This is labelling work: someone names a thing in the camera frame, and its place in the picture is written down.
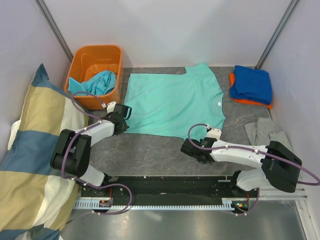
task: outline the metal pole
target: metal pole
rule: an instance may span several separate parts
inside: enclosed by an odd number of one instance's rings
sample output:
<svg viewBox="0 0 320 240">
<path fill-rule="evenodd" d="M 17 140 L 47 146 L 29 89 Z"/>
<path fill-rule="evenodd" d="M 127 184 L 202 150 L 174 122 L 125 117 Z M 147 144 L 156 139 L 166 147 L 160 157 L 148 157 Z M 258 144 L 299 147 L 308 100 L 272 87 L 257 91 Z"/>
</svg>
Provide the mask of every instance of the metal pole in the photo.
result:
<svg viewBox="0 0 320 240">
<path fill-rule="evenodd" d="M 35 3 L 37 4 L 37 6 L 39 7 L 43 17 L 45 18 L 45 20 L 47 21 L 47 23 L 49 24 L 49 27 L 51 28 L 55 38 L 57 39 L 57 41 L 59 42 L 61 48 L 63 49 L 66 57 L 68 58 L 69 62 L 72 62 L 72 59 L 74 58 L 73 54 L 71 53 L 66 40 L 64 39 L 63 35 L 61 34 L 54 18 L 52 17 L 48 6 L 46 5 L 44 0 L 34 0 Z"/>
<path fill-rule="evenodd" d="M 256 64 L 255 69 L 260 69 L 262 67 L 262 65 L 265 63 L 269 53 L 271 52 L 272 48 L 274 47 L 277 39 L 279 38 L 285 25 L 287 24 L 288 19 L 290 18 L 290 16 L 292 15 L 292 13 L 296 9 L 296 7 L 298 6 L 299 2 L 300 2 L 300 0 L 291 0 L 291 2 L 289 3 L 289 6 L 285 10 L 278 26 L 274 30 L 271 39 L 269 40 L 269 42 L 268 42 L 267 46 L 265 47 L 258 63 Z"/>
</svg>

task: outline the cable connector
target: cable connector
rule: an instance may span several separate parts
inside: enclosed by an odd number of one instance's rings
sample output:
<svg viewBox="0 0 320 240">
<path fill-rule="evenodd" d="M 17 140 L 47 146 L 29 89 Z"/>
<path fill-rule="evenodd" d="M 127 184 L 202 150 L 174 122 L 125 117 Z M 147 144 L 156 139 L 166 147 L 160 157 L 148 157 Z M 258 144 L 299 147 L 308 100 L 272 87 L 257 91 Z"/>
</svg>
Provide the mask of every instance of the cable connector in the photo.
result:
<svg viewBox="0 0 320 240">
<path fill-rule="evenodd" d="M 105 103 L 101 103 L 101 106 L 107 111 L 107 105 Z"/>
</svg>

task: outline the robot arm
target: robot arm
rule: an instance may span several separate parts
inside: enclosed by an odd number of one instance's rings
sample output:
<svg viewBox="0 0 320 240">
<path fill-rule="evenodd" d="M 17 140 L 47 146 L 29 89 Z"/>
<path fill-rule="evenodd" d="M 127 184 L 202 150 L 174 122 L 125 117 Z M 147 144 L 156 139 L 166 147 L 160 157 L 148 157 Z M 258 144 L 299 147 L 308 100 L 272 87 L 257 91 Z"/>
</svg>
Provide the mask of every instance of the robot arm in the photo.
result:
<svg viewBox="0 0 320 240">
<path fill-rule="evenodd" d="M 215 150 L 202 150 L 191 144 L 186 139 L 181 147 L 181 152 L 196 158 L 200 163 L 231 162 L 253 167 L 249 171 L 234 173 L 231 186 L 235 191 L 248 192 L 254 188 L 274 187 L 287 193 L 294 193 L 298 182 L 300 170 L 290 164 L 271 159 L 259 152 L 270 153 L 285 158 L 298 165 L 302 161 L 281 143 L 272 141 L 269 146 L 247 146 L 228 143 L 220 140 L 221 131 L 210 128 L 207 135 L 200 141 L 193 142 L 203 148 L 216 148 Z M 241 147 L 252 148 L 253 152 L 243 150 Z"/>
<path fill-rule="evenodd" d="M 113 101 L 107 104 L 106 111 L 107 115 L 102 118 L 100 125 L 86 130 L 76 138 L 65 164 L 67 174 L 94 186 L 106 185 L 109 177 L 89 164 L 91 146 L 104 138 L 125 132 L 129 128 L 126 120 L 130 118 L 132 109 Z M 50 161 L 52 168 L 61 171 L 67 147 L 80 130 L 61 131 Z"/>
</svg>

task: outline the laundry basket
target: laundry basket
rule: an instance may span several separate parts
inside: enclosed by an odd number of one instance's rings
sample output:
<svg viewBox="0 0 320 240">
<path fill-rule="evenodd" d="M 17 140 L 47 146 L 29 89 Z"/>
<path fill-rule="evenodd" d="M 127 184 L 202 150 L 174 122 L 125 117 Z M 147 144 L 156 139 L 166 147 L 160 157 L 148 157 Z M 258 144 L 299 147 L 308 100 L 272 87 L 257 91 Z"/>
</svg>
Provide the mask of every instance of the laundry basket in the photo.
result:
<svg viewBox="0 0 320 240">
<path fill-rule="evenodd" d="M 124 69 L 122 67 L 122 50 L 116 45 L 88 45 L 80 48 L 74 55 L 71 67 L 64 84 L 68 94 L 69 77 L 79 83 L 88 81 L 102 71 L 112 71 L 116 74 L 116 84 L 112 92 L 101 95 L 106 104 L 119 102 Z M 75 96 L 83 106 L 90 110 L 102 110 L 101 103 L 93 96 Z"/>
</svg>

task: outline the folded orange cloth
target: folded orange cloth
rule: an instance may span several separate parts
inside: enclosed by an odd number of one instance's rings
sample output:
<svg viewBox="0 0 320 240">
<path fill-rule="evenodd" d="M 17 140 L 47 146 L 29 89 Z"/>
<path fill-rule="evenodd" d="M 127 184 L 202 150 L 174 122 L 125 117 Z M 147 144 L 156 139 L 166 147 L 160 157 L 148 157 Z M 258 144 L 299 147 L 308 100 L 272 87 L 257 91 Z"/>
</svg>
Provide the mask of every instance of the folded orange cloth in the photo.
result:
<svg viewBox="0 0 320 240">
<path fill-rule="evenodd" d="M 235 74 L 234 73 L 230 73 L 229 74 L 229 79 L 230 79 L 230 87 L 232 87 L 235 83 L 235 80 L 236 80 L 236 77 L 235 77 Z M 265 105 L 263 103 L 260 103 L 260 102 L 256 102 L 256 101 L 251 101 L 251 100 L 246 100 L 246 99 L 236 99 L 236 98 L 233 98 L 233 100 L 237 103 L 240 103 L 240 104 L 254 104 L 254 105 L 262 105 L 262 106 L 266 106 L 268 109 L 271 109 L 272 108 L 272 104 L 270 105 Z"/>
</svg>

